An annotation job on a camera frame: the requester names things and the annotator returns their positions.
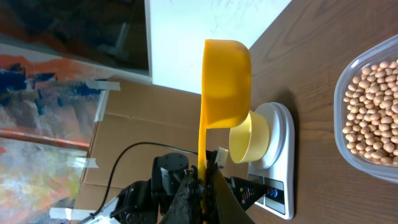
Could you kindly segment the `yellow measuring scoop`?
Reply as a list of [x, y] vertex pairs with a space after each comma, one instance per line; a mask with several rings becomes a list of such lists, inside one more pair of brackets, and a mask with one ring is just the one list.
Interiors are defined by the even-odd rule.
[[201, 72], [198, 178], [206, 176], [206, 131], [233, 128], [249, 113], [251, 58], [236, 40], [206, 39]]

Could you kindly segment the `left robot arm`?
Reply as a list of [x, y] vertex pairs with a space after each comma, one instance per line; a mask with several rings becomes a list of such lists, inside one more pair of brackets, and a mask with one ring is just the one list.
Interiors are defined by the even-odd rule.
[[156, 157], [149, 180], [102, 202], [82, 223], [252, 223], [246, 210], [267, 193], [264, 184], [224, 177], [215, 160], [206, 179], [181, 153]]

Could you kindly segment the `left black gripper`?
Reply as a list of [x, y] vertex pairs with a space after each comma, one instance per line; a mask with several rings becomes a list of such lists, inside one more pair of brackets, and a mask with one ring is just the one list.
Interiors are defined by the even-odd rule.
[[264, 184], [239, 177], [225, 177], [225, 180], [244, 211], [267, 193], [267, 187]]

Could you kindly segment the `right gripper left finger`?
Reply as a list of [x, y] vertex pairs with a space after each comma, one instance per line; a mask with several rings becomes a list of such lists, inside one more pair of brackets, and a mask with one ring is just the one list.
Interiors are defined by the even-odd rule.
[[195, 166], [185, 169], [184, 174], [171, 206], [159, 222], [160, 224], [203, 223], [201, 201], [205, 194], [204, 181], [198, 178], [198, 169]]

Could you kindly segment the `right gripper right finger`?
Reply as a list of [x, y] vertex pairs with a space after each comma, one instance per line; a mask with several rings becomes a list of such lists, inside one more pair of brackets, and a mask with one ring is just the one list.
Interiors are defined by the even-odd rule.
[[242, 209], [214, 162], [206, 168], [205, 205], [208, 223], [250, 224], [254, 221]]

